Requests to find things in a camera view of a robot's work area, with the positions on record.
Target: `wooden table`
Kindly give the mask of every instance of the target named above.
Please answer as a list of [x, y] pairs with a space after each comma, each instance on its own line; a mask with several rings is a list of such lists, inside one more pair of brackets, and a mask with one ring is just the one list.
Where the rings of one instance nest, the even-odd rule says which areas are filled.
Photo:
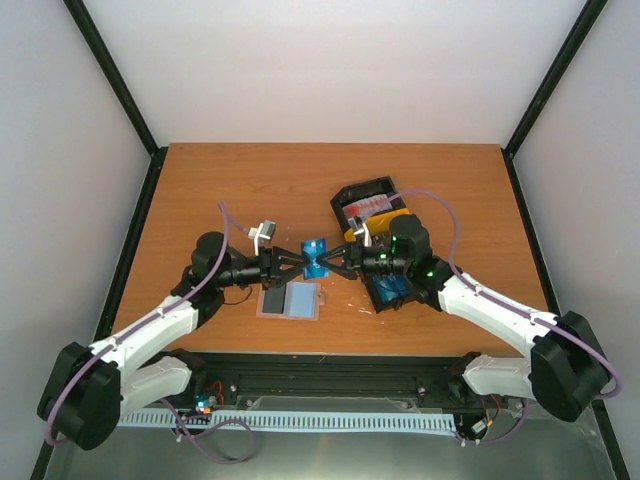
[[[222, 231], [216, 201], [240, 224], [277, 222], [275, 245], [343, 242], [329, 201], [348, 184], [391, 175], [398, 190], [424, 188], [447, 199], [461, 223], [456, 263], [477, 280], [527, 305], [544, 308], [542, 289], [498, 145], [173, 144], [138, 247], [114, 332], [163, 299], [190, 263], [198, 237]], [[405, 197], [445, 256], [452, 236], [446, 210], [422, 196]], [[252, 243], [232, 229], [231, 244]], [[375, 314], [364, 285], [337, 275], [320, 279], [327, 303], [317, 321], [256, 317], [251, 298], [223, 306], [172, 347], [192, 351], [462, 355], [514, 354], [475, 325], [415, 302]], [[245, 295], [227, 290], [227, 302]]]

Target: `black enclosure edge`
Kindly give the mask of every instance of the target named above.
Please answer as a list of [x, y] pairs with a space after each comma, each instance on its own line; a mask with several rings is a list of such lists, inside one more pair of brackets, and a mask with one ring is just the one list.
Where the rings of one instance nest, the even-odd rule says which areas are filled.
[[[115, 64], [107, 46], [105, 45], [102, 37], [93, 22], [89, 11], [87, 10], [82, 0], [64, 0], [64, 3], [69, 10], [69, 13], [73, 17], [78, 29], [82, 33], [87, 45], [93, 53], [96, 61], [98, 62], [102, 72], [111, 85], [116, 97], [120, 101], [122, 108], [127, 114], [133, 128], [135, 129], [140, 141], [144, 145], [147, 153], [150, 157], [149, 168], [138, 198], [138, 202], [135, 207], [133, 217], [127, 232], [124, 247], [120, 254], [118, 264], [114, 273], [113, 280], [109, 287], [107, 299], [105, 301], [104, 309], [99, 319], [98, 327], [95, 333], [95, 339], [101, 339], [108, 336], [111, 332], [115, 315], [120, 306], [124, 287], [131, 270], [131, 265], [135, 257], [135, 253], [142, 235], [149, 208], [151, 206], [151, 200], [160, 177], [160, 172], [164, 164], [164, 160], [167, 155], [168, 147], [159, 148], [151, 131], [149, 130], [142, 113], [138, 109], [131, 92], [129, 91], [122, 75], [120, 74], [117, 65]], [[516, 156], [517, 151], [524, 143], [528, 133], [535, 124], [538, 116], [542, 112], [547, 101], [551, 97], [555, 87], [560, 82], [567, 67], [571, 63], [571, 60], [580, 49], [582, 42], [588, 35], [591, 27], [598, 18], [600, 12], [606, 5], [607, 0], [587, 0], [580, 15], [576, 19], [569, 35], [564, 41], [562, 47], [558, 51], [555, 60], [551, 64], [547, 71], [542, 83], [538, 87], [533, 99], [531, 100], [527, 110], [525, 111], [522, 119], [518, 123], [511, 139], [507, 146], [503, 149], [503, 156], [505, 159], [505, 166], [509, 174], [509, 179], [514, 191], [518, 209], [524, 224], [525, 232], [531, 247], [533, 258], [535, 261], [538, 277], [542, 285], [542, 289], [545, 295], [545, 299], [549, 309], [552, 312], [558, 312], [558, 302], [553, 292], [553, 287], [549, 278], [549, 274], [544, 263], [540, 245], [538, 243], [535, 230], [531, 221], [526, 201], [524, 199], [520, 182], [518, 180], [517, 173], [513, 164], [513, 159]], [[237, 358], [241, 361], [247, 360], [247, 355], [235, 354], [230, 355], [230, 359]], [[352, 357], [354, 364], [360, 364], [365, 360], [364, 356]], [[382, 370], [386, 370], [384, 365], [376, 365]], [[614, 472], [619, 480], [629, 479], [629, 473], [626, 469], [624, 459], [620, 452], [611, 422], [607, 415], [604, 403], [596, 401], [593, 403], [593, 408], [596, 413], [596, 419], [601, 429], [602, 437], [605, 442], [609, 458], [614, 469]], [[31, 474], [31, 480], [44, 479], [53, 453], [53, 448], [43, 443], [40, 450], [36, 464]]]
[[535, 95], [531, 99], [524, 115], [520, 119], [520, 122], [518, 122], [518, 126], [513, 132], [509, 143], [507, 143], [507, 146], [504, 148], [507, 159], [513, 160], [515, 158], [516, 153], [524, 143], [533, 125], [536, 123], [538, 116], [540, 116], [542, 109], [547, 104], [558, 83], [560, 83], [564, 72], [567, 71], [571, 60], [573, 60], [573, 57], [575, 57], [580, 49], [584, 39], [587, 38], [591, 27], [596, 22], [606, 4], [607, 0], [587, 0], [587, 3], [573, 24], [569, 35], [567, 35], [567, 38], [560, 47], [556, 58], [542, 79], [542, 83], [540, 83], [538, 90], [536, 90]]

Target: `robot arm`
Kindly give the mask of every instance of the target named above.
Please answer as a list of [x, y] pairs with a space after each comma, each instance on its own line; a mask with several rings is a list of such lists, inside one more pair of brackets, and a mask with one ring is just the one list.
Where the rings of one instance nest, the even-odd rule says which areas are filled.
[[[533, 398], [555, 417], [575, 421], [611, 379], [583, 349], [535, 321], [557, 326], [603, 355], [582, 316], [538, 311], [487, 289], [466, 273], [459, 278], [447, 262], [433, 255], [429, 233], [415, 215], [394, 218], [390, 234], [387, 245], [347, 243], [316, 261], [349, 279], [402, 276], [418, 302], [462, 317], [513, 346], [522, 358], [481, 355], [466, 365], [462, 377], [476, 394]], [[526, 312], [528, 318], [516, 312]]]
[[[268, 228], [271, 235], [275, 227], [268, 222]], [[76, 373], [93, 361], [64, 399], [53, 426], [85, 450], [97, 447], [121, 417], [201, 382], [202, 362], [184, 351], [171, 352], [152, 365], [140, 367], [171, 342], [209, 321], [224, 304], [225, 287], [277, 287], [300, 275], [309, 263], [307, 257], [279, 247], [265, 248], [257, 241], [254, 257], [247, 258], [231, 247], [222, 252], [222, 239], [219, 232], [209, 232], [198, 239], [191, 265], [185, 268], [180, 283], [147, 315], [88, 347], [77, 343], [65, 347], [40, 399], [38, 416], [47, 420]], [[207, 284], [189, 300], [169, 308], [207, 276], [220, 255], [220, 267]], [[149, 321], [151, 316], [158, 318]]]

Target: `white cable tray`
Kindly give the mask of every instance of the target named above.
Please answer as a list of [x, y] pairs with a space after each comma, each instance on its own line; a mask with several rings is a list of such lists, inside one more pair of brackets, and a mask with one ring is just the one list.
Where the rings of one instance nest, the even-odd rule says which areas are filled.
[[[293, 433], [422, 433], [451, 435], [455, 431], [453, 415], [438, 413], [343, 413], [343, 412], [269, 412], [218, 410], [210, 419], [188, 420], [193, 429], [206, 429], [229, 419], [244, 420], [258, 432]], [[176, 420], [164, 408], [143, 408], [120, 420], [120, 427], [173, 428]], [[225, 425], [224, 430], [244, 430], [240, 425]]]

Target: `white wall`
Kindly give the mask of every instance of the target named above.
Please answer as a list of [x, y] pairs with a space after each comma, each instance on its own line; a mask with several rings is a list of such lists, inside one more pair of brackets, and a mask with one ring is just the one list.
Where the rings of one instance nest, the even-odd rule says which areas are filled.
[[609, 2], [516, 157], [563, 310], [584, 314], [624, 374], [607, 402], [640, 478], [640, 3]]
[[0, 2], [0, 465], [28, 478], [59, 350], [87, 342], [147, 156], [62, 1]]
[[160, 143], [506, 143], [584, 0], [89, 0]]

